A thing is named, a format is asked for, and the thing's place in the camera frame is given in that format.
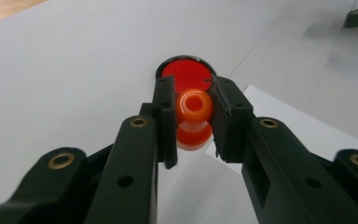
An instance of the robotic claw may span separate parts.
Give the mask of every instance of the robotic claw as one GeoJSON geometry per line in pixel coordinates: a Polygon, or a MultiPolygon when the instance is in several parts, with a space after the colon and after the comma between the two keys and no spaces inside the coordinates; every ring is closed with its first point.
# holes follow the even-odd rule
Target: robotic claw
{"type": "Polygon", "coordinates": [[[89,157],[69,147],[44,155],[0,204],[0,224],[157,223],[157,163],[177,163],[179,77],[164,68],[181,60],[211,74],[216,157],[242,163],[259,223],[358,223],[358,150],[341,150],[333,162],[313,155],[284,123],[256,118],[235,83],[205,61],[176,56],[158,68],[153,102],[123,121],[113,145],[89,157]]]}

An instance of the wooden floor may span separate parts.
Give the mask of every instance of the wooden floor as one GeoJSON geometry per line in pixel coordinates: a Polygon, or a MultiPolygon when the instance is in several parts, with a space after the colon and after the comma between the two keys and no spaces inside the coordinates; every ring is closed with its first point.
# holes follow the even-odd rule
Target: wooden floor
{"type": "Polygon", "coordinates": [[[0,20],[46,0],[0,0],[0,20]]]}

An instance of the red circle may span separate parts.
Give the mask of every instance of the red circle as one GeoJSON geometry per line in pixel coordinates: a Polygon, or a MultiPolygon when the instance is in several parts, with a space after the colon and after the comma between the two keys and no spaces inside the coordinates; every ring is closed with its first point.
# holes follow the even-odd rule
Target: red circle
{"type": "Polygon", "coordinates": [[[207,91],[211,87],[212,72],[206,65],[191,59],[179,59],[168,63],[161,72],[162,77],[175,77],[175,91],[188,89],[207,91]]]}

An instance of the table surface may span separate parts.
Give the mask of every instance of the table surface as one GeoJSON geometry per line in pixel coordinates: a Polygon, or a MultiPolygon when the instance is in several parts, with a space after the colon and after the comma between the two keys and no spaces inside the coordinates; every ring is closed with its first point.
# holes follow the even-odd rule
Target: table surface
{"type": "MultiPolygon", "coordinates": [[[[354,0],[49,0],[1,20],[0,202],[48,151],[78,147],[90,155],[114,142],[122,120],[151,102],[158,66],[175,55],[201,57],[243,91],[253,85],[358,139],[358,28],[343,28],[356,8],[354,0]]],[[[182,187],[177,193],[218,201],[219,189],[245,188],[197,153],[179,160],[200,157],[202,169],[179,166],[208,180],[219,174],[218,183],[172,181],[160,198],[182,187]]],[[[246,193],[221,202],[224,216],[237,220],[229,223],[256,222],[241,212],[253,211],[245,200],[246,193]]],[[[162,203],[168,215],[159,214],[160,223],[224,221],[194,206],[162,203]]]]}

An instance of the orange object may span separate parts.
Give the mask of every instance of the orange object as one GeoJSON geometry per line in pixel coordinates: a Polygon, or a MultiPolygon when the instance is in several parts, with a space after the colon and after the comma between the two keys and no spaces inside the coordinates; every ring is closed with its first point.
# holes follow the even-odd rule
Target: orange object
{"type": "Polygon", "coordinates": [[[205,145],[212,136],[209,124],[212,112],[212,99],[205,91],[189,89],[179,94],[176,99],[179,148],[194,151],[205,145]]]}

